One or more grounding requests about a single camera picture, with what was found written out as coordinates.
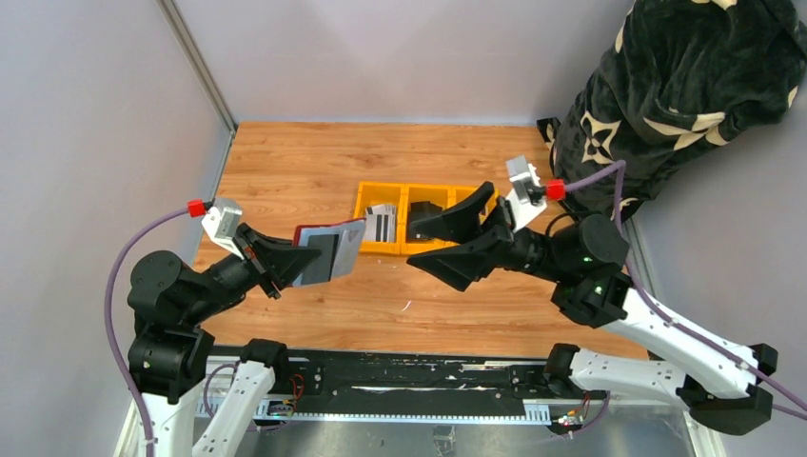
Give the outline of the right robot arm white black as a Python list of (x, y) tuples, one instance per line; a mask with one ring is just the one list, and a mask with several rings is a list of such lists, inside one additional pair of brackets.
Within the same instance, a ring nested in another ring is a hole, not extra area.
[(608, 391), (655, 400), (734, 436), (768, 422), (774, 399), (761, 382), (776, 370), (777, 351), (717, 337), (649, 296), (623, 272), (628, 243), (600, 213), (565, 228), (531, 229), (548, 198), (562, 191), (562, 182), (553, 181), (545, 188), (517, 186), (499, 197), (484, 183), (460, 203), (412, 223), (415, 232), (443, 240), (445, 247), (412, 255), (408, 264), (460, 291), (497, 268), (552, 282), (551, 301), (567, 319), (653, 353), (639, 360), (557, 344), (542, 370), (545, 388), (556, 397)]

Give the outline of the red card holder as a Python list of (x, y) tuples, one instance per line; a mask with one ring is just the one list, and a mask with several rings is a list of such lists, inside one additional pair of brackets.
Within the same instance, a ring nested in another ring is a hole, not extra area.
[(298, 226), (294, 245), (317, 248), (320, 256), (295, 279), (295, 288), (330, 282), (349, 274), (355, 267), (364, 240), (364, 218), (331, 225)]

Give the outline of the black VIP credit card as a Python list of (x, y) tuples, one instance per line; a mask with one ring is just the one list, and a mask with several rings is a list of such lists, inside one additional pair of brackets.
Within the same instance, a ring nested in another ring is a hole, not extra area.
[(428, 231), (428, 226), (427, 226), (426, 221), (427, 221), (427, 220), (429, 220), (429, 219), (431, 219), (432, 217), (430, 217), (430, 218), (428, 218), (428, 219), (425, 219), (425, 220), (422, 220), (422, 221), (420, 221), (420, 222), (418, 222), (418, 223), (417, 223), (417, 228), (418, 228), (420, 231), (422, 231), (424, 234), (427, 234), (427, 235), (428, 235), (428, 236), (430, 236), (430, 237), (433, 237), (433, 236), (431, 236), (431, 235), (429, 234), (429, 231)]

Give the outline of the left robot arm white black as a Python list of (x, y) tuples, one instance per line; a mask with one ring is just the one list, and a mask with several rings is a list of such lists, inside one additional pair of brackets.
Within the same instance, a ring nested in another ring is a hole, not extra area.
[(233, 456), (264, 396), (290, 384), (286, 345), (252, 339), (225, 400), (201, 437), (194, 436), (215, 341), (201, 324), (241, 304), (253, 288), (279, 297), (322, 254), (247, 224), (236, 228), (235, 246), (203, 272), (168, 250), (148, 254), (131, 272), (128, 305), (136, 336), (128, 350), (128, 377), (144, 432), (141, 456)]

